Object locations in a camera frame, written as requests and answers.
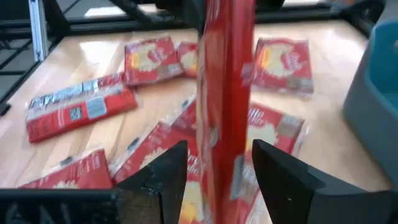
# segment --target gray bin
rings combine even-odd
[[[375,26],[343,112],[363,146],[398,185],[398,21]]]

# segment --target metal bar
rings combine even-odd
[[[330,9],[331,6],[328,3],[320,2],[317,4],[309,4],[309,5],[287,5],[282,6],[280,9],[270,9],[269,7],[264,6],[256,6],[256,13],[258,12],[282,12],[282,11],[300,11],[300,10],[312,10],[312,9]]]
[[[71,10],[74,6],[76,6],[76,4],[78,4],[80,2],[80,0],[76,0],[74,1],[70,6],[68,6],[62,13],[65,15],[66,13],[69,12],[69,10]]]
[[[45,20],[52,33],[57,37],[65,36],[70,31],[70,26],[58,2],[56,0],[44,0],[43,4]]]
[[[339,12],[330,9],[265,12],[256,14],[256,24],[268,24],[278,22],[322,21],[330,19],[342,19]]]
[[[50,47],[50,51],[52,51],[63,39],[63,37],[56,38]],[[18,90],[18,88],[30,77],[31,74],[34,73],[36,68],[41,64],[41,62],[35,62],[28,70],[26,70],[21,77],[12,85],[10,88],[0,96],[0,103],[5,103],[8,99]]]
[[[147,31],[147,30],[165,30],[165,29],[186,29],[189,28],[184,21],[180,19],[151,22],[149,24],[140,24],[137,21],[110,22],[98,24],[81,24],[71,26],[71,32],[68,35],[93,35],[93,34],[111,34],[117,32]]]
[[[351,24],[355,29],[362,33],[365,37],[369,38],[374,27],[374,23],[363,19],[359,15],[345,16],[345,20]]]
[[[0,71],[0,76],[2,75],[23,75],[25,71]]]
[[[28,48],[28,46],[32,43],[32,40],[29,40],[26,44],[24,44],[22,47],[20,47],[18,50],[16,50],[13,54],[10,55],[5,61],[3,61],[2,64],[0,64],[0,70],[4,68],[8,63],[10,63],[11,60],[16,58],[22,51]]]
[[[30,27],[29,19],[16,19],[0,21],[0,29],[28,28]]]
[[[152,18],[146,15],[142,10],[138,8],[138,5],[132,1],[125,0],[109,0],[111,3],[115,4],[115,6],[119,7],[123,10],[128,16],[132,19],[137,20],[141,23],[149,23],[152,21]]]
[[[47,28],[44,17],[43,0],[28,0],[32,24],[32,40],[35,61],[43,61],[49,54]]]

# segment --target plastic wrapper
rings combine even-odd
[[[133,140],[127,151],[109,165],[109,170],[113,183],[118,184],[134,175],[181,140],[187,140],[188,142],[188,170],[179,223],[203,223],[199,160],[194,135],[185,134],[181,130],[159,121],[154,127],[144,131],[138,138]]]
[[[32,100],[26,116],[29,141],[39,142],[136,107],[135,94],[123,84],[98,88],[97,82],[81,83],[73,91],[66,88]]]
[[[169,35],[127,44],[124,71],[124,81],[130,86],[159,82],[183,72]]]
[[[191,96],[184,101],[181,112],[172,122],[172,127],[181,130],[185,134],[196,137],[197,131],[197,101],[196,96]]]
[[[104,149],[68,157],[23,189],[110,189],[112,188]]]
[[[178,114],[179,116],[177,116],[177,119],[174,119],[172,127],[181,130],[183,133],[194,133],[197,125],[195,96],[184,101],[181,111]],[[251,159],[252,141],[254,139],[262,139],[296,156],[307,133],[308,126],[301,118],[273,110],[257,103],[249,105],[248,138],[244,155],[241,193],[239,195],[238,223],[264,223],[264,218],[267,217],[267,210],[259,191]],[[191,222],[184,223],[196,224],[200,222],[192,220]]]
[[[303,119],[257,103],[250,104],[248,121],[246,150],[251,150],[253,140],[261,139],[286,153],[296,155],[301,145],[301,142],[297,142],[302,136],[300,133],[307,132]]]
[[[260,38],[256,47],[253,85],[270,91],[312,95],[308,41]]]
[[[127,151],[109,166],[113,182],[118,184],[135,174],[184,139],[188,140],[189,147],[195,145],[193,136],[187,136],[159,121],[152,129],[144,131],[141,136],[133,140]]]
[[[205,223],[237,223],[255,1],[209,0],[198,41],[197,142]]]
[[[197,77],[197,47],[191,42],[181,42],[177,47],[177,57],[187,77]]]
[[[265,220],[257,218],[265,218],[266,209],[262,207],[264,199],[259,197],[261,193],[251,157],[252,142],[254,139],[261,139],[296,156],[308,127],[301,118],[256,103],[251,103],[249,107],[248,122],[248,141],[240,195],[240,223],[264,223]]]

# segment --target barcode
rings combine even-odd
[[[102,96],[87,100],[86,106],[89,119],[106,115],[105,100]]]
[[[312,80],[307,78],[302,78],[300,80],[301,89],[311,90],[313,88]]]
[[[182,72],[181,66],[177,63],[170,64],[167,66],[170,74],[179,74]]]
[[[285,114],[282,117],[282,123],[283,124],[289,124],[289,125],[291,125],[293,127],[297,127],[297,126],[300,126],[301,120],[297,119],[294,116]]]
[[[243,155],[238,155],[234,161],[234,174],[231,185],[231,195],[230,200],[237,199],[241,191],[242,184],[242,171],[243,171],[244,157]]]

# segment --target package label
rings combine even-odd
[[[39,142],[137,106],[134,93],[118,84],[91,95],[65,100],[62,105],[31,109],[26,117],[29,141]]]
[[[134,145],[129,146],[125,155],[116,161],[115,164],[111,165],[111,175],[115,184],[134,175],[181,140],[188,141],[190,150],[188,170],[191,172],[188,173],[193,177],[196,177],[198,174],[197,169],[192,166],[198,163],[197,159],[192,157],[196,156],[195,139],[192,137],[186,136],[176,129],[172,129],[168,124],[158,122],[152,131],[139,138],[142,139],[134,140]]]
[[[43,110],[49,107],[62,106],[62,103],[92,95],[104,88],[121,84],[123,83],[122,78],[122,73],[115,73],[72,85],[51,94],[38,96],[30,101],[28,110]]]
[[[254,1],[209,0],[198,41],[197,141],[205,222],[237,223],[248,126]]]
[[[128,44],[124,54],[127,85],[153,83],[183,72],[169,35]]]
[[[275,91],[313,93],[308,41],[259,39],[253,84]]]
[[[251,150],[253,140],[261,139],[289,154],[293,152],[304,122],[301,118],[256,103],[249,107],[248,121],[246,150]]]
[[[112,188],[104,150],[96,150],[82,157],[69,157],[54,167],[49,174],[28,184],[23,189],[110,189]]]
[[[196,136],[197,131],[197,102],[196,98],[187,100],[182,105],[183,111],[173,122],[172,127],[181,132]]]
[[[177,48],[177,56],[188,77],[197,77],[197,44],[181,42]]]

